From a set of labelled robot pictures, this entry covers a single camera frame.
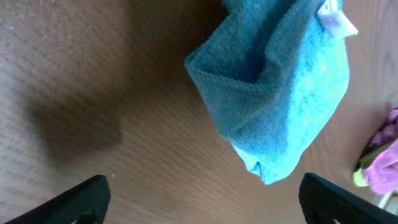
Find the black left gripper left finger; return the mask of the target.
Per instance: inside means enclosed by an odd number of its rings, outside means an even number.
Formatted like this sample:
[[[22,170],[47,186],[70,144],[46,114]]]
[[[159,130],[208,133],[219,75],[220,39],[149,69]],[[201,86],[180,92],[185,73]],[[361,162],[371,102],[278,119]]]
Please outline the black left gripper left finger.
[[[102,224],[110,198],[106,176],[94,175],[6,224]]]

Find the blue microfiber cloth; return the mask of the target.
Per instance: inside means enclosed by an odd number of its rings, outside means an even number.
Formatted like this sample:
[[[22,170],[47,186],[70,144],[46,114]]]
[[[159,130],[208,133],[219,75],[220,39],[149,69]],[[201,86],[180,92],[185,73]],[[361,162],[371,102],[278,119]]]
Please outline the blue microfiber cloth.
[[[343,38],[320,0],[225,1],[228,16],[185,59],[219,133],[270,185],[288,177],[349,85]]]

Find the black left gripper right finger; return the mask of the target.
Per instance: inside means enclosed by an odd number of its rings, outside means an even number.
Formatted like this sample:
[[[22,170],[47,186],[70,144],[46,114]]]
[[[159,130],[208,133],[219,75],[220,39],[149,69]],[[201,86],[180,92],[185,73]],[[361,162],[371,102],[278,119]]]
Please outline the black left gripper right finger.
[[[396,215],[312,172],[304,175],[298,197],[310,224],[397,224]]]

